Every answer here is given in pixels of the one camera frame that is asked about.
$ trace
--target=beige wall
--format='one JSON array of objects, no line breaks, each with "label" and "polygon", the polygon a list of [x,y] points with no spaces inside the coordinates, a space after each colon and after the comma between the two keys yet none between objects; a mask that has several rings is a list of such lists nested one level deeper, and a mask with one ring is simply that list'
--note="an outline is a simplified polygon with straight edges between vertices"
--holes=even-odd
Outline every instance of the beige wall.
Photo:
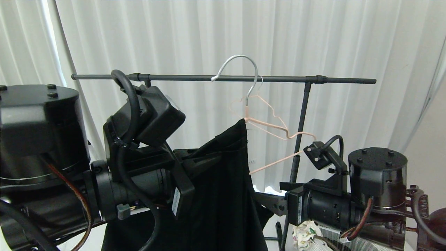
[{"label": "beige wall", "polygon": [[[446,207],[446,79],[405,151],[409,160],[407,185],[418,185],[429,195],[429,212]],[[408,226],[415,226],[411,220]],[[406,241],[415,247],[416,235]]]}]

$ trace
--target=wire hanger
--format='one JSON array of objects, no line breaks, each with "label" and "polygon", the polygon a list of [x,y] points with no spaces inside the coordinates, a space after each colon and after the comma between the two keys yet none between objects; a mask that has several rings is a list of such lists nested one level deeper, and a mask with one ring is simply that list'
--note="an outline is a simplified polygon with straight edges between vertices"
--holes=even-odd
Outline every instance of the wire hanger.
[{"label": "wire hanger", "polygon": [[[248,100],[249,100],[249,97],[250,97],[250,95],[251,95],[251,92],[253,91],[254,87],[255,87],[256,84],[257,84],[257,77],[258,77],[258,69],[257,69],[257,65],[256,65],[256,63],[254,62],[254,60],[252,60],[250,57],[248,57],[248,56],[246,56],[246,55],[241,55],[241,54],[231,56],[231,57],[228,58],[228,59],[225,61],[225,63],[220,67],[220,70],[218,71],[217,75],[211,77],[211,81],[213,82],[213,81],[217,80],[217,79],[220,77],[220,75],[221,75],[223,69],[226,67],[226,65],[227,65],[231,60],[233,60],[233,59],[235,59],[235,58],[241,58],[241,57],[242,57],[242,58],[247,58],[249,61],[251,61],[251,63],[252,63],[253,66],[254,66],[254,70],[255,70],[255,74],[254,74],[254,83],[252,84],[251,88],[249,89],[249,91],[248,91],[248,93],[247,93],[247,95],[246,95],[246,100],[245,100],[245,118],[244,118],[245,122],[246,122],[246,123],[250,123],[250,124],[254,125],[255,127],[261,129],[262,131],[264,131],[264,132],[266,132],[266,133],[268,133],[268,134],[271,134],[271,135],[273,135],[273,136],[275,136],[275,137],[277,137],[277,138],[280,138],[280,139],[282,139],[282,140],[287,140],[287,139],[294,138],[294,137],[296,137],[296,136],[299,135],[299,134],[310,135],[310,136],[312,136],[312,137],[314,138],[314,140],[316,140],[316,136],[315,136],[314,134],[307,133],[307,132],[297,132],[297,133],[293,134],[292,136],[290,136],[290,135],[289,135],[290,133],[289,133],[289,131],[288,131],[288,127],[285,125],[285,123],[283,122],[283,120],[282,120],[279,116],[276,116],[276,115],[275,115],[274,108],[273,108],[268,102],[266,102],[262,97],[260,97],[260,95],[259,95],[260,90],[258,90],[257,95],[255,95],[255,97],[260,98],[260,100],[262,100],[264,103],[266,103],[266,104],[268,105],[268,107],[271,108],[271,109],[273,110],[273,116],[276,117],[276,118],[279,118],[280,121],[282,122],[282,124],[284,125],[284,127],[282,127],[282,126],[278,126],[278,125],[274,125],[274,124],[270,124],[270,123],[266,123],[266,122],[263,122],[263,121],[254,119],[254,118],[252,118],[252,117],[249,116],[249,113],[248,113],[248,112],[249,112]],[[255,123],[256,123],[256,124],[259,124],[259,125],[268,126],[268,127],[271,127],[271,128],[276,128],[276,129],[282,130],[282,131],[286,132],[286,137],[287,137],[287,139],[282,138],[282,137],[280,137],[280,136],[277,136],[277,135],[275,135],[275,134],[273,134],[273,133],[271,133],[271,132],[268,132],[267,130],[265,130],[265,129],[263,129],[263,128],[260,128],[259,126],[255,125]],[[277,163],[280,163],[280,162],[282,162],[282,161],[284,161],[284,160],[287,160],[287,159],[289,159],[289,158],[292,158],[292,157],[294,157],[294,156],[296,156],[296,155],[298,155],[298,154],[300,154],[300,153],[302,153],[302,152],[303,152],[303,151],[299,151],[299,152],[294,153],[294,154],[292,154],[292,155],[290,155],[290,156],[288,156],[288,157],[285,157],[285,158],[280,159],[280,160],[278,160],[278,161],[275,161],[275,162],[273,162],[273,163],[271,163],[271,164],[268,164],[268,165],[266,165],[266,166],[264,166],[264,167],[258,168],[258,169],[256,169],[256,170],[250,172],[249,175],[251,175],[251,174],[253,174],[253,173],[256,173],[256,172],[258,172],[258,171],[264,170],[264,169],[266,169],[266,168],[268,168],[268,167],[270,167],[270,166],[273,166],[273,165],[275,165],[275,164],[277,164]]]}]

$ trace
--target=hanger bar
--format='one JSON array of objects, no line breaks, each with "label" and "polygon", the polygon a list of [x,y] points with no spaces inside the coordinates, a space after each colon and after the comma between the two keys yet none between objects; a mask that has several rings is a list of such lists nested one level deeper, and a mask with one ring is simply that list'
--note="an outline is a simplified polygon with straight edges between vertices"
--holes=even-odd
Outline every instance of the hanger bar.
[{"label": "hanger bar", "polygon": [[[210,81],[213,75],[155,75],[133,73],[127,75],[133,81]],[[283,83],[346,83],[346,84],[375,84],[376,79],[357,79],[357,78],[329,78],[325,76],[262,76],[263,82],[283,82]],[[81,79],[112,79],[111,75],[81,75],[73,74],[71,78],[74,80]],[[254,76],[236,76],[223,75],[216,81],[221,82],[253,82]]]}]

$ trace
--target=black garment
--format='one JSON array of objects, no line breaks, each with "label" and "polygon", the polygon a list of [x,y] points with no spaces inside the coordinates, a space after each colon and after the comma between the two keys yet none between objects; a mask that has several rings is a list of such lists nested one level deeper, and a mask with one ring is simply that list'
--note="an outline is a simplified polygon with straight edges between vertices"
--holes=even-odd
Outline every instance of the black garment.
[{"label": "black garment", "polygon": [[[222,153],[216,165],[192,179],[195,194],[187,217],[176,221],[170,210],[161,211],[161,231],[151,250],[268,250],[262,229],[272,213],[253,200],[247,142],[240,120],[189,156]],[[138,250],[152,230],[150,212],[115,220],[107,225],[102,250]]]}]

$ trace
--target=white curtain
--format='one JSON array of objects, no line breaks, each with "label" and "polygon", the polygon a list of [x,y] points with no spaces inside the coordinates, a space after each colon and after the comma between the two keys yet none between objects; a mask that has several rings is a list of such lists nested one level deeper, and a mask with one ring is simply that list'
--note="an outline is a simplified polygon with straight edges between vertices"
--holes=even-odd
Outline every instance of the white curtain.
[{"label": "white curtain", "polygon": [[[104,158],[102,125],[126,96],[111,80],[73,81],[72,73],[213,75],[229,56],[246,54],[260,75],[376,78],[312,86],[304,131],[321,141],[341,134],[347,161],[365,146],[405,149],[445,74],[445,12],[445,1],[0,1],[0,84],[79,90],[87,137]],[[223,74],[253,75],[253,68],[236,59]],[[186,114],[169,144],[192,148],[236,123],[228,106],[252,83],[152,84]],[[260,94],[295,132],[303,84],[264,83]],[[233,105],[240,116],[242,107]],[[258,100],[250,107],[253,117],[279,123]],[[294,150],[295,140],[250,125],[248,139],[251,170]],[[301,146],[311,142],[304,136]],[[254,184],[278,190],[291,162],[254,174]],[[298,182],[315,177],[328,174],[303,156]]]}]

